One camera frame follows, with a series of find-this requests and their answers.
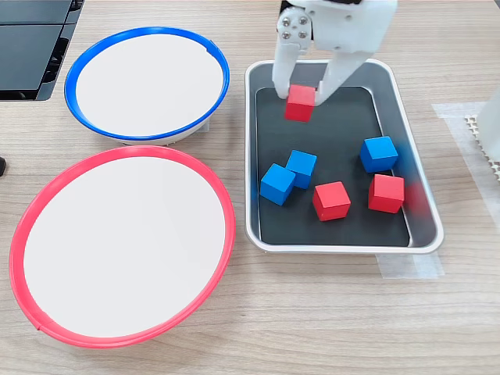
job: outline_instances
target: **table surface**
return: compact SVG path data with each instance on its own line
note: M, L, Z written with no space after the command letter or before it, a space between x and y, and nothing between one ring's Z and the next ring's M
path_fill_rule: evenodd
M500 373L500 237L431 106L486 101L500 85L500 9L493 1L405 0L375 56L395 72L446 232L444 277L385 280L374 256L267 255L245 236L243 77L253 62L273 58L278 8L278 1L256 0L88 0L52 98L0 102L0 155L9 162L0 179L0 373ZM74 348L36 331L16 304L10 241L54 176L118 146L68 111L63 83L72 62L110 34L150 25L213 39L232 69L210 132L174 147L227 186L237 215L234 254L212 296L180 326L134 347Z

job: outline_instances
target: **wooden block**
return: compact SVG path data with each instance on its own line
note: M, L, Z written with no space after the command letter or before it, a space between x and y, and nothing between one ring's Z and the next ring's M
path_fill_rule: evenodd
M314 87L292 84L288 92L284 118L303 123L309 122L314 110L315 96L316 89Z
M306 152L293 150L287 162L287 170L295 173L294 185L297 188L307 189L313 176L314 167L316 166L316 155L311 155Z
M295 173L273 164L260 182L260 194L277 205L283 205L294 187Z
M346 217L351 207L351 200L340 181L316 186L312 203L321 221Z
M362 143L359 157L366 172L376 173L391 170L398 160L398 152L390 137L377 137Z
M368 208L396 213L405 201L405 179L376 174L370 185Z

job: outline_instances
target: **clear tape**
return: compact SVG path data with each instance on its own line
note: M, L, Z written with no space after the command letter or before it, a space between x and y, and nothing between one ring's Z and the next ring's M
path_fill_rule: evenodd
M455 143L459 146L463 159L469 168L484 204L500 229L500 178L499 168L482 151L477 140L475 116L480 113L486 102L436 104L437 115L445 120Z
M429 255L377 255L384 279L438 279L445 275L438 252Z
M204 123L203 126L196 131L196 133L206 133L209 130L210 130L210 120Z

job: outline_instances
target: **white object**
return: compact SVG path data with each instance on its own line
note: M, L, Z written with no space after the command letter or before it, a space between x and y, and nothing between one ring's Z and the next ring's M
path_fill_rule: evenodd
M471 113L480 113L486 102L433 104L437 116L443 119L459 147L484 205L500 230L500 165L488 162L488 156L478 145L477 123Z
M201 305L233 242L229 195L208 167L168 148L118 148L37 196L12 240L12 285L28 317L53 337L123 346ZM29 296L16 287L24 281Z
M289 2L294 6L285 9L277 23L274 86L280 98L288 97L291 74L313 33L317 49L334 53L316 91L315 105L327 100L378 50L398 5L396 0L362 0L348 5L327 0Z
M484 152L500 162L500 88L477 116L477 129Z
M179 141L204 126L229 81L227 62L211 41L163 27L109 38L68 75L68 106L80 122L123 143L149 145Z

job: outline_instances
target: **gray tray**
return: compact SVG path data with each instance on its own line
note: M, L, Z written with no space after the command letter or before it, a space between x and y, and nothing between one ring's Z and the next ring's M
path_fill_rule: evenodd
M317 85L327 61L299 62L292 83ZM271 80L273 62L258 62L246 73L245 203L250 240L267 252L426 254L444 231L416 150L394 75L377 60L363 64L309 123L284 119L285 101ZM400 155L388 174L405 178L406 200L396 215L367 208L373 174L359 150L366 138L388 135ZM295 188L283 206L259 196L271 164L284 166L291 150L318 156L311 187ZM348 216L320 222L313 188L341 180L351 198Z

